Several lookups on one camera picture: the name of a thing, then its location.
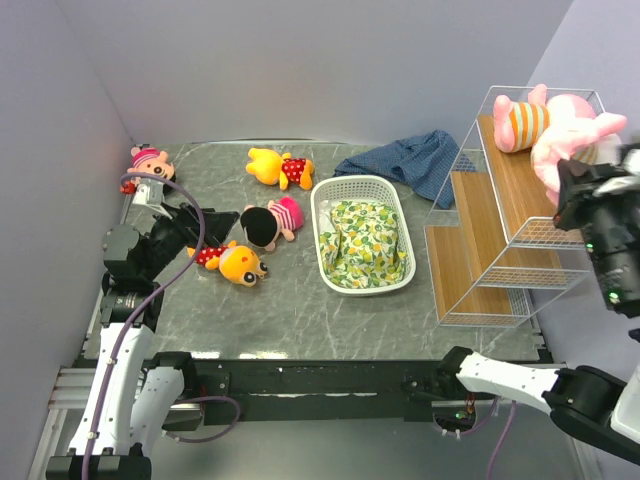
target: plush doll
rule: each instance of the plush doll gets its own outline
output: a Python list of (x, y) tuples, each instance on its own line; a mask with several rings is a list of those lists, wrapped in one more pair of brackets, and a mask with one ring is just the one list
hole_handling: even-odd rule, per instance
[(544, 131), (531, 149), (531, 163), (533, 171), (547, 187), (547, 198), (554, 205), (558, 204), (560, 191), (558, 161), (572, 158), (590, 164), (612, 163), (615, 145), (620, 143), (615, 134), (626, 123), (627, 118), (623, 115), (602, 113), (594, 119), (574, 118), (553, 124)]
[(240, 215), (240, 226), (249, 243), (268, 252), (276, 248), (276, 239), (282, 233), (287, 241), (293, 241), (293, 232), (304, 225), (304, 214), (298, 202), (283, 197), (278, 202), (271, 200), (267, 208), (248, 205)]
[[(195, 250), (187, 249), (189, 256)], [(261, 262), (253, 250), (237, 242), (221, 247), (207, 247), (198, 253), (196, 263), (207, 270), (218, 269), (222, 276), (232, 283), (253, 287), (259, 278), (267, 274), (267, 266)]]
[(306, 158), (291, 158), (290, 153), (280, 156), (267, 148), (249, 150), (251, 162), (247, 164), (247, 172), (265, 185), (280, 184), (280, 190), (286, 190), (289, 183), (300, 185), (304, 190), (313, 186), (311, 175), (314, 172), (313, 162)]
[[(173, 182), (176, 181), (176, 169), (172, 164), (167, 163), (169, 155), (167, 152), (161, 152), (155, 148), (151, 148), (149, 145), (142, 145), (140, 147), (133, 147), (131, 149), (131, 156), (133, 167), (129, 168), (127, 172), (129, 173), (150, 173), (152, 175), (158, 175), (160, 177), (164, 177)], [(123, 193), (135, 193), (136, 185), (138, 184), (139, 179), (134, 179), (129, 182), (124, 187), (120, 187)], [(164, 193), (169, 193), (171, 191), (171, 187), (165, 185), (163, 188)]]
[(503, 152), (518, 152), (532, 147), (550, 125), (574, 118), (595, 118), (589, 102), (577, 95), (556, 95), (548, 102), (547, 87), (536, 85), (529, 102), (512, 102), (499, 95), (493, 104), (493, 136)]

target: wooden shelf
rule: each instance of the wooden shelf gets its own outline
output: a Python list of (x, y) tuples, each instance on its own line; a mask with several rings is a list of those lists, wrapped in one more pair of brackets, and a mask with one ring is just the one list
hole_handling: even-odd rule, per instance
[[(475, 281), (500, 255), (507, 242), (489, 174), (452, 172), (451, 181), (462, 225), (462, 251), (468, 253), (472, 280)], [(533, 248), (510, 248), (495, 266), (562, 268), (555, 251)]]
[[(429, 226), (426, 236), (438, 318), (444, 318), (473, 284), (465, 253), (465, 239), (460, 227)], [(474, 288), (455, 312), (512, 313), (506, 289), (491, 287)]]
[(491, 115), (479, 115), (478, 126), (505, 216), (507, 235), (512, 239), (530, 217), (553, 217), (555, 209), (544, 185), (533, 173), (531, 149), (517, 153), (498, 150)]

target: lemon print cloth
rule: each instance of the lemon print cloth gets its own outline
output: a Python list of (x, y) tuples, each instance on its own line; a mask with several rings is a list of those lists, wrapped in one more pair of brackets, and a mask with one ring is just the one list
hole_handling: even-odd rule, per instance
[(398, 250), (398, 214), (381, 202), (339, 202), (331, 227), (320, 234), (327, 277), (345, 288), (393, 285), (404, 278), (406, 252)]

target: blue towel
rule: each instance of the blue towel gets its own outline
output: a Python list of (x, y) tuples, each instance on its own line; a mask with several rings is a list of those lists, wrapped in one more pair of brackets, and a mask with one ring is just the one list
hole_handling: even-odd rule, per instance
[[(435, 130), (347, 158), (336, 167), (334, 177), (378, 175), (407, 184), (421, 197), (433, 201), (447, 178), (458, 150), (451, 135)], [(452, 203), (453, 189), (451, 182), (447, 181), (438, 198), (438, 206), (449, 208)]]

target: white wall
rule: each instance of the white wall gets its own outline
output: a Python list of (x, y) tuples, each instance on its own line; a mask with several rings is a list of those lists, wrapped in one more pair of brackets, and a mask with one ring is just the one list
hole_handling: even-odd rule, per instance
[(136, 142), (461, 141), (570, 0), (59, 0)]
[(78, 353), (131, 140), (54, 0), (0, 3), (0, 465), (26, 478)]
[[(605, 109), (627, 115), (628, 139), (640, 129), (639, 17), (637, 0), (574, 0), (529, 84), (594, 88)], [(608, 312), (593, 276), (543, 310), (540, 323), (556, 360), (571, 366), (590, 364), (627, 380), (640, 361), (640, 345), (627, 336), (640, 320)], [(608, 479), (640, 477), (640, 467), (602, 452), (598, 458)]]

